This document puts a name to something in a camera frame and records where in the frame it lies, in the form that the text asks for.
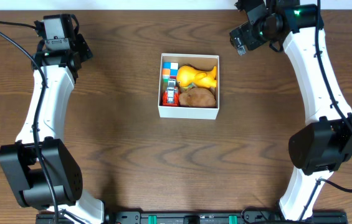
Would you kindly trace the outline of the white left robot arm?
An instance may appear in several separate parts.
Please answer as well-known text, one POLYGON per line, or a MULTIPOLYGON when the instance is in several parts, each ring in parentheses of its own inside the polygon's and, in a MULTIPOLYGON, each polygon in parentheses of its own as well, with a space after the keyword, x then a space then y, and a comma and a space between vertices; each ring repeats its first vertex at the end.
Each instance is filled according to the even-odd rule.
POLYGON ((47 34, 33 56, 34 89, 13 144, 0 148, 0 166, 21 207, 53 213, 51 223, 104 223, 105 205, 83 188, 82 172, 66 148, 67 105, 81 64, 92 58, 82 34, 47 34))

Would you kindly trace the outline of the red toy car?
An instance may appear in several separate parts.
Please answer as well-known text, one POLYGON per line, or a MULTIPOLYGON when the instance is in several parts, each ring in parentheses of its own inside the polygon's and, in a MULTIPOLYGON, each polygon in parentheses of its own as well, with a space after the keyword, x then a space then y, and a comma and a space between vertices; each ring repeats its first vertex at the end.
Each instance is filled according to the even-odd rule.
POLYGON ((168 85, 163 93, 163 106, 179 106, 179 88, 177 86, 177 81, 170 78, 168 80, 168 85))

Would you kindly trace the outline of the colourful puzzle cube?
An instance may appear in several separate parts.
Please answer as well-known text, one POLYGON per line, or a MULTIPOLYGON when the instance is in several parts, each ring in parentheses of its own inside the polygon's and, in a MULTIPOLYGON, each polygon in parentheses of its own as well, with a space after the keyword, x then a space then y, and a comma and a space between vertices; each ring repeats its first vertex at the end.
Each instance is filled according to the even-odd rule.
POLYGON ((179 63, 164 62, 162 66, 162 78, 165 82, 169 79, 176 79, 178 75, 179 63))

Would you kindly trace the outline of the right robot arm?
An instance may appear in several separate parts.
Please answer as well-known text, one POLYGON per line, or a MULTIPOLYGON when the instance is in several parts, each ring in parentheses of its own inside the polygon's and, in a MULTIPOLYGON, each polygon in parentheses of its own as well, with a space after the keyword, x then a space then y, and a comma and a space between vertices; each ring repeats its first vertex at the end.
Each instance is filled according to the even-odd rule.
POLYGON ((341 213, 314 213, 321 188, 352 156, 352 109, 338 85, 326 47, 321 4, 238 0, 246 23, 232 30, 239 54, 264 44, 285 53, 295 71, 305 109, 305 127, 288 142, 293 172, 277 212, 261 212, 261 223, 344 223, 341 213))

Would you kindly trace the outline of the orange squishy figure toy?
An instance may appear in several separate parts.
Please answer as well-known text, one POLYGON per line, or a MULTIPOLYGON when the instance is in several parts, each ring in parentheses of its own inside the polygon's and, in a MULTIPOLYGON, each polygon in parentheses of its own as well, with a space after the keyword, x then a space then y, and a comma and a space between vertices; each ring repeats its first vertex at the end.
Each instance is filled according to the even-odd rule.
POLYGON ((193 83, 199 88, 216 88, 216 77, 216 66, 214 66, 211 71, 202 71, 185 65, 179 68, 176 80, 180 87, 187 87, 193 83))

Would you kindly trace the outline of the brown plush toy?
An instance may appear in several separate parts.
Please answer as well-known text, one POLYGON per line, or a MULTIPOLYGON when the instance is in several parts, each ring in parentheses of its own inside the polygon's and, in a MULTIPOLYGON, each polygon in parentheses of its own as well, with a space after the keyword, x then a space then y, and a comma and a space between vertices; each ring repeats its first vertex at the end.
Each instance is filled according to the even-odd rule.
POLYGON ((192 88, 180 94, 179 104, 184 107, 214 108, 216 99, 206 88, 192 88))

